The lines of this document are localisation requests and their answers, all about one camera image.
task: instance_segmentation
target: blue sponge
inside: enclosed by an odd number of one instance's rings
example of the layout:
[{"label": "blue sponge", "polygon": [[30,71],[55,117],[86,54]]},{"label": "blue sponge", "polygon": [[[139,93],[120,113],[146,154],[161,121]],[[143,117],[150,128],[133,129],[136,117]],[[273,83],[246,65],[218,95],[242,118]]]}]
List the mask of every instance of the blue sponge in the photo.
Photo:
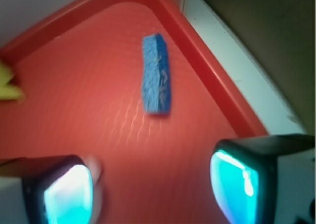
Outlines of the blue sponge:
[{"label": "blue sponge", "polygon": [[167,114],[171,104],[170,70],[167,45],[161,34],[143,38],[143,57],[144,110],[151,114]]}]

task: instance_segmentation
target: cyan light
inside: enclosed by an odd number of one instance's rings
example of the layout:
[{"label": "cyan light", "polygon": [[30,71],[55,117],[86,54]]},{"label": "cyan light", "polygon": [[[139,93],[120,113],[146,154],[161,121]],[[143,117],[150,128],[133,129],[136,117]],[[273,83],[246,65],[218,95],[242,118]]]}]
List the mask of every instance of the cyan light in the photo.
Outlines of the cyan light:
[{"label": "cyan light", "polygon": [[224,150],[211,158],[211,183],[215,199],[230,223],[256,222],[258,173]]},{"label": "cyan light", "polygon": [[92,215],[93,183],[84,165],[71,167],[44,192],[49,224],[87,224]]}]

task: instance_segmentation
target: red tray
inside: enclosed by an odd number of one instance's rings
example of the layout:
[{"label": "red tray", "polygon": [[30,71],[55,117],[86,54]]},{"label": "red tray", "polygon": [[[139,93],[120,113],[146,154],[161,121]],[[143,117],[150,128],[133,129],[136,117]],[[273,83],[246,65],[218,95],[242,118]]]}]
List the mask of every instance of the red tray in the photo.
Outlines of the red tray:
[{"label": "red tray", "polygon": [[[169,116],[144,114],[142,38],[161,33]],[[209,161],[222,138],[267,132],[171,0],[77,0],[0,50],[23,103],[0,103],[0,158],[97,155],[100,223],[225,223]]]}]

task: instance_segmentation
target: sponge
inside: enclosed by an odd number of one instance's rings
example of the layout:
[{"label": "sponge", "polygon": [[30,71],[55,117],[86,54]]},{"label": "sponge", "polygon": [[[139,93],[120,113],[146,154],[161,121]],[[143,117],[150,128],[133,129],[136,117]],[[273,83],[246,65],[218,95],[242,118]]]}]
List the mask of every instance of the sponge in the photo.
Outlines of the sponge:
[{"label": "sponge", "polygon": [[24,94],[20,88],[9,84],[13,77],[12,70],[0,61],[0,100],[24,98]]},{"label": "sponge", "polygon": [[143,38],[144,75],[142,99],[150,114],[167,114],[171,106],[167,45],[161,34]]}]

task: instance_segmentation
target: yellow object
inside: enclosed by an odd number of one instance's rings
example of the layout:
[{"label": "yellow object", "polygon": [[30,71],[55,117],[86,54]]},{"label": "yellow object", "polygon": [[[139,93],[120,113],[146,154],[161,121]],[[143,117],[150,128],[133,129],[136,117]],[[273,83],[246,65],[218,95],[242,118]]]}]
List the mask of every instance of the yellow object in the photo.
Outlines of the yellow object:
[{"label": "yellow object", "polygon": [[20,88],[8,84],[13,77],[12,70],[0,61],[0,100],[22,99],[24,97]]}]

